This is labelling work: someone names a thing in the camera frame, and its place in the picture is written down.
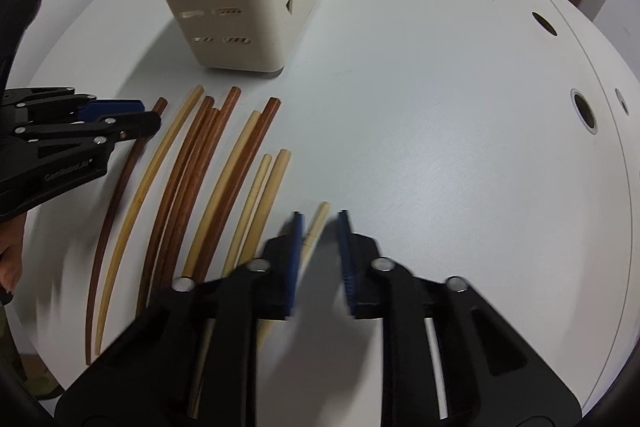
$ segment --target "round white table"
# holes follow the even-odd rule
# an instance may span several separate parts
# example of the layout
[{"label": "round white table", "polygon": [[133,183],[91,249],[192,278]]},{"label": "round white table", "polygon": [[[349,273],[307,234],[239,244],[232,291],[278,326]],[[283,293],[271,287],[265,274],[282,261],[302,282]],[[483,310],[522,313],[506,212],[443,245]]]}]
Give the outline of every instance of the round white table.
[{"label": "round white table", "polygon": [[[348,209],[356,232],[375,237],[384,255],[416,275],[469,279],[586,408],[617,375],[640,312],[632,240],[640,216],[640,86],[566,0],[319,0],[277,76],[200,68],[164,0],[94,0],[31,82],[148,106],[164,96],[165,122],[196,84],[217,100],[239,86],[242,97],[207,173],[182,260],[246,117],[277,96],[282,107],[259,154],[288,148],[292,159],[263,239],[294,210],[310,218],[319,201],[329,201],[332,214]],[[574,107],[574,89],[593,110],[596,134]],[[165,129],[147,147],[123,208]],[[134,316],[179,142],[130,238],[107,343]],[[117,147],[105,178],[30,213],[15,308],[64,386],[84,369],[92,258],[127,150]],[[247,190],[245,183],[210,279],[219,276]],[[260,425],[376,425],[381,345],[377,321],[348,316],[330,223],[295,317],[274,328],[260,352]]]}]

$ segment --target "metal screw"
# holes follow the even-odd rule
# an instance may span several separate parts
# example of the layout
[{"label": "metal screw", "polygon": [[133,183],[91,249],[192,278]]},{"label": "metal screw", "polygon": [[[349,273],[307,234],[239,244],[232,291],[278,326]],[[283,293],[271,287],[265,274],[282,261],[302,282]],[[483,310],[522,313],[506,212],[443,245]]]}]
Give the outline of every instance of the metal screw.
[{"label": "metal screw", "polygon": [[171,285],[171,288],[177,292],[190,292],[195,287],[196,282],[188,277],[178,277],[174,279],[174,282]]},{"label": "metal screw", "polygon": [[379,272],[388,272],[395,268],[396,263],[386,257],[378,257],[371,261],[371,266],[374,270],[378,270]]},{"label": "metal screw", "polygon": [[449,277],[447,279],[447,288],[452,292],[463,292],[469,289],[469,283],[462,277]]},{"label": "metal screw", "polygon": [[266,259],[254,259],[252,261],[249,261],[246,264],[246,267],[249,271],[252,272],[266,272],[271,268],[271,263],[269,263],[269,261],[267,261]]}]

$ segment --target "human hand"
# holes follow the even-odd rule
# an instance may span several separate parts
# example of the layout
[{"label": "human hand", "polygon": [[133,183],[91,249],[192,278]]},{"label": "human hand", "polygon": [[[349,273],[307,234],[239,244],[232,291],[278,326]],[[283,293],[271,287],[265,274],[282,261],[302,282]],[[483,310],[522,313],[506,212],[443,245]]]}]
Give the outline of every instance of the human hand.
[{"label": "human hand", "polygon": [[13,293],[22,276],[22,241],[27,214],[0,223],[0,285]]}]

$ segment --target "white table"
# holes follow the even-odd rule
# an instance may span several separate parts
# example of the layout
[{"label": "white table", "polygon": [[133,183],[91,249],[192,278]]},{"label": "white table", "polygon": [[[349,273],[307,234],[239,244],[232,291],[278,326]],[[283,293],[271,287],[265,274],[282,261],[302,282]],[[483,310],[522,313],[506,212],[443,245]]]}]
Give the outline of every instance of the white table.
[{"label": "white table", "polygon": [[[586,407],[612,382],[638,336],[632,230],[640,216],[640,86],[565,0],[320,0],[279,76],[203,70],[164,0],[94,0],[31,84],[139,97],[148,105],[162,95],[170,100],[165,121],[196,84],[218,100],[241,87],[182,259],[244,120],[277,96],[282,108],[260,154],[288,148],[292,161],[264,239],[294,210],[310,218],[321,200],[332,213],[349,209],[357,232],[377,238],[384,254],[417,275],[469,279]],[[572,89],[591,105],[596,135],[579,120]],[[133,175],[127,204],[158,141]],[[63,385],[84,369],[95,242],[127,149],[118,147],[106,178],[30,215],[15,306]],[[133,317],[146,242],[176,154],[174,146],[130,238],[108,342]],[[210,279],[220,273],[240,206]],[[261,425],[379,421],[380,325],[348,317],[330,230],[303,280],[296,317],[274,330],[260,354]]]}]

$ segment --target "silver rivet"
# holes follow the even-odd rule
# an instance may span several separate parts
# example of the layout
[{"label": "silver rivet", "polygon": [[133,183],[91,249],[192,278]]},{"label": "silver rivet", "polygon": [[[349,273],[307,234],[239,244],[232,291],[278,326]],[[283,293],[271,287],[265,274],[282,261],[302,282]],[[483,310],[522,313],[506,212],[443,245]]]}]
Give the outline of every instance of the silver rivet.
[{"label": "silver rivet", "polygon": [[249,271],[252,272],[266,272],[271,268],[271,263],[269,263],[269,261],[267,261],[266,259],[254,259],[252,261],[249,261],[246,264],[246,267]]},{"label": "silver rivet", "polygon": [[371,261],[371,267],[379,272],[388,272],[394,269],[396,263],[386,257],[378,257]]},{"label": "silver rivet", "polygon": [[463,292],[469,289],[469,283],[462,277],[449,277],[447,279],[447,288],[452,292]]},{"label": "silver rivet", "polygon": [[178,277],[174,279],[174,282],[171,285],[177,292],[190,292],[196,287],[196,282],[193,279],[189,279],[188,277]]}]

